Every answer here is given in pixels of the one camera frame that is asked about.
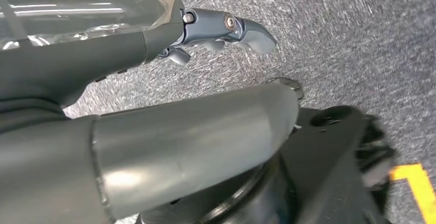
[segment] carpeted floor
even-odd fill
[[[278,39],[262,56],[227,46],[189,51],[88,87],[73,117],[298,79],[303,106],[356,105],[381,118],[398,164],[422,163],[436,189],[436,0],[184,0],[261,22]],[[389,219],[424,223],[406,182],[392,189]]]

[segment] metal bolt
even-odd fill
[[[226,14],[226,16],[224,17],[224,25],[228,30],[233,31],[235,28],[234,17],[230,14]]]
[[[182,17],[182,19],[183,19],[183,22],[185,22],[185,24],[189,24],[189,23],[192,23],[192,22],[194,22],[194,15],[192,15],[192,13],[186,13],[185,15],[183,15],[183,17]]]

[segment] gray plastic tube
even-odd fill
[[[297,115],[294,91],[268,84],[102,117],[93,145],[111,215],[157,207],[265,162]]]

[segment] clear plastic wrap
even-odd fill
[[[174,1],[8,0],[0,4],[0,50],[18,48],[25,37],[46,46],[150,30],[170,21]]]

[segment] yellow floor marking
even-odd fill
[[[436,194],[421,164],[395,167],[391,180],[407,179],[426,224],[436,224]]]

